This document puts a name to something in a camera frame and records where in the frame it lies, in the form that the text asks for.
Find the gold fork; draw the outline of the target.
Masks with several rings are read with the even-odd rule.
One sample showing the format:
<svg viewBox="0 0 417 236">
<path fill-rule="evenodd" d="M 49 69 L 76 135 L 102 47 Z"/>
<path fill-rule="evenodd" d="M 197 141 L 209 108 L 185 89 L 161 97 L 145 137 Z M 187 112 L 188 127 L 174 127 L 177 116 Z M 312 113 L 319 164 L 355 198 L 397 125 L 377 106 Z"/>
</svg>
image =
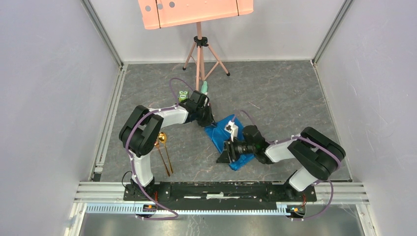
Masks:
<svg viewBox="0 0 417 236">
<path fill-rule="evenodd" d="M 160 149 L 160 144 L 159 144 L 159 141 L 156 141 L 156 142 L 154 143 L 154 146 L 157 148 L 158 153 L 159 153 L 159 155 L 160 155 L 160 157 L 161 157 L 161 159 L 162 159 L 162 162 L 163 162 L 163 164 L 164 164 L 164 167 L 165 167 L 166 173 L 167 173 L 167 175 L 170 177 L 170 176 L 171 176 L 171 174 L 170 174 L 170 171 L 168 170 L 168 167 L 167 167 L 167 165 L 166 165 L 166 162 L 165 162 L 165 160 L 164 160 L 164 158 L 163 158 L 163 155 L 162 155 L 162 152 L 161 152 L 161 149 Z"/>
</svg>

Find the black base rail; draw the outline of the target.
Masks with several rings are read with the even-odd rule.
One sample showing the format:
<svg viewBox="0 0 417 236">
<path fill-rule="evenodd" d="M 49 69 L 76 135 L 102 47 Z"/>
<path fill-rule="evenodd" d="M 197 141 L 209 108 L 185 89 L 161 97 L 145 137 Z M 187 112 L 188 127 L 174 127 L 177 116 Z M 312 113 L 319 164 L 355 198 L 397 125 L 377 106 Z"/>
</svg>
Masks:
<svg viewBox="0 0 417 236">
<path fill-rule="evenodd" d="M 174 210 L 262 210 L 275 209 L 276 203 L 296 205 L 316 202 L 313 186 L 297 192 L 289 184 L 273 181 L 227 182 L 159 182 L 145 187 L 125 185 L 123 199 L 146 201 L 152 197 L 161 205 Z"/>
</svg>

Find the blue cloth napkin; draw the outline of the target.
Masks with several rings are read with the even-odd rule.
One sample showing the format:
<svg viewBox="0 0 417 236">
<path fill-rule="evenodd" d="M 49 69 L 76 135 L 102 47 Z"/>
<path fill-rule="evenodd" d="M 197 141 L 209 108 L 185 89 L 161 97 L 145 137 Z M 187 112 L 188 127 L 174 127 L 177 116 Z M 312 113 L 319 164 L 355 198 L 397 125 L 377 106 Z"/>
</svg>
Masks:
<svg viewBox="0 0 417 236">
<path fill-rule="evenodd" d="M 210 140 L 213 142 L 213 144 L 215 145 L 215 147 L 220 153 L 223 152 L 224 142 L 230 138 L 230 133 L 225 130 L 225 127 L 228 124 L 228 122 L 232 120 L 233 117 L 234 115 L 229 115 L 223 118 L 222 120 L 217 122 L 216 127 L 214 126 L 205 127 L 206 134 L 208 135 L 208 137 L 210 138 Z M 237 139 L 239 141 L 243 141 L 244 138 L 243 138 L 242 131 L 243 131 L 244 126 L 242 125 L 242 123 L 239 121 L 238 118 L 235 118 L 234 122 L 235 122 L 235 125 L 238 127 Z M 254 158 L 255 158 L 254 154 L 251 154 L 251 153 L 241 154 L 237 161 L 231 162 L 227 156 L 224 156 L 224 157 L 220 156 L 216 160 L 216 163 L 228 164 L 232 170 L 237 171 L 241 167 L 249 163 L 251 160 L 253 160 Z"/>
</svg>

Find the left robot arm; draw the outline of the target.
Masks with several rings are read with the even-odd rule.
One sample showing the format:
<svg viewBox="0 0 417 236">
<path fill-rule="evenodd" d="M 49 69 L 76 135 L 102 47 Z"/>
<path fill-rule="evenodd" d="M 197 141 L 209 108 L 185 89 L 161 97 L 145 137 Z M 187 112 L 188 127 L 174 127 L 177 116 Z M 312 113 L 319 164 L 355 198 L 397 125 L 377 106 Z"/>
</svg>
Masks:
<svg viewBox="0 0 417 236">
<path fill-rule="evenodd" d="M 215 124 L 207 95 L 193 91 L 191 96 L 173 106 L 152 109 L 139 105 L 119 132 L 119 140 L 129 155 L 135 193 L 142 200 L 154 196 L 154 175 L 150 167 L 150 152 L 164 127 L 196 121 L 200 127 Z"/>
</svg>

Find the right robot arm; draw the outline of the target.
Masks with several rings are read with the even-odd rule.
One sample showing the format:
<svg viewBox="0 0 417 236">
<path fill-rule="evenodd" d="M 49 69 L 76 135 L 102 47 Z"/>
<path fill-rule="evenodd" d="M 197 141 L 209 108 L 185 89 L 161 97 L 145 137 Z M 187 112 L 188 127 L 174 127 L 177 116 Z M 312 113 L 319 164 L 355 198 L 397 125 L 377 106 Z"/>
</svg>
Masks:
<svg viewBox="0 0 417 236">
<path fill-rule="evenodd" d="M 229 123 L 225 130 L 230 134 L 217 163 L 237 164 L 245 155 L 254 156 L 262 164 L 274 164 L 296 159 L 301 168 L 286 181 L 284 195 L 291 201 L 298 200 L 304 190 L 317 182 L 327 181 L 341 167 L 346 152 L 342 146 L 312 127 L 304 128 L 290 138 L 269 143 L 255 125 L 245 126 L 243 139 L 235 135 L 237 127 Z"/>
</svg>

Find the pink music stand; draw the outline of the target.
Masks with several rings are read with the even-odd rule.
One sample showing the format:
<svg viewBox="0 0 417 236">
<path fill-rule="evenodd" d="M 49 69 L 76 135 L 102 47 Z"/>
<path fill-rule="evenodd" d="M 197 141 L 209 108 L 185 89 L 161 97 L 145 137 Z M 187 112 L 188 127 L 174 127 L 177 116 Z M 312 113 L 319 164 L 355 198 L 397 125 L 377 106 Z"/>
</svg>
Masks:
<svg viewBox="0 0 417 236">
<path fill-rule="evenodd" d="M 147 30 L 162 29 L 187 24 L 195 24 L 197 35 L 183 70 L 186 70 L 193 52 L 196 64 L 196 90 L 200 90 L 217 66 L 221 66 L 227 76 L 230 72 L 213 49 L 208 39 L 202 34 L 202 22 L 229 17 L 247 15 L 254 11 L 252 0 L 139 0 L 138 5 L 142 14 L 144 27 Z M 209 72 L 205 71 L 204 48 L 208 48 L 215 58 L 215 65 Z"/>
</svg>

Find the green owl toy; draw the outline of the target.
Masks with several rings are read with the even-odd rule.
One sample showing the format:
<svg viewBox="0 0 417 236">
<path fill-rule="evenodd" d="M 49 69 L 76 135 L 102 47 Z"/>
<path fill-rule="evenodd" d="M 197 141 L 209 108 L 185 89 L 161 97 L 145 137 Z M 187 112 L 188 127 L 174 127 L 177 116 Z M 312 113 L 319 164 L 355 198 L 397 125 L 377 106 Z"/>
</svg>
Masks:
<svg viewBox="0 0 417 236">
<path fill-rule="evenodd" d="M 182 90 L 180 90 L 179 93 L 178 93 L 178 101 L 179 101 L 179 103 L 181 103 L 181 102 L 185 101 L 186 99 L 188 99 L 188 95 L 189 95 L 189 92 L 188 91 L 182 91 Z"/>
</svg>

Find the mint green flashlight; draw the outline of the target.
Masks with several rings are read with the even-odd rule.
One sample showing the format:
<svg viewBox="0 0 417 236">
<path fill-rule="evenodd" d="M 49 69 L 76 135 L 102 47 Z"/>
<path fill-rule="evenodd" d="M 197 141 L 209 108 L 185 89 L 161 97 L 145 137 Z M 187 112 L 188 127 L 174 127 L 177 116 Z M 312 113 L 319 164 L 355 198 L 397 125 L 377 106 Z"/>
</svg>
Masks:
<svg viewBox="0 0 417 236">
<path fill-rule="evenodd" d="M 208 94 L 208 83 L 207 83 L 207 81 L 203 81 L 200 92 L 205 94 L 205 95 Z"/>
</svg>

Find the gold spoon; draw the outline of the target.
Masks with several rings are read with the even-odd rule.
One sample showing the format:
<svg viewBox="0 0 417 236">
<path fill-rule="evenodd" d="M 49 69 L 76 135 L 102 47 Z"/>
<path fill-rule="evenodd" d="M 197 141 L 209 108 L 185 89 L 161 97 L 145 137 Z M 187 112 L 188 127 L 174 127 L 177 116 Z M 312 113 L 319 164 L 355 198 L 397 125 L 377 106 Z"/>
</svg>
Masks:
<svg viewBox="0 0 417 236">
<path fill-rule="evenodd" d="M 167 149 L 167 140 L 168 140 L 168 137 L 167 137 L 167 135 L 164 132 L 160 132 L 158 134 L 158 139 L 159 139 L 159 141 L 164 146 L 164 149 L 166 151 L 166 155 L 167 155 L 167 158 L 168 158 L 168 163 L 169 163 L 170 171 L 173 174 L 174 171 L 173 171 L 172 163 L 171 163 L 170 156 L 169 156 L 168 149 Z"/>
</svg>

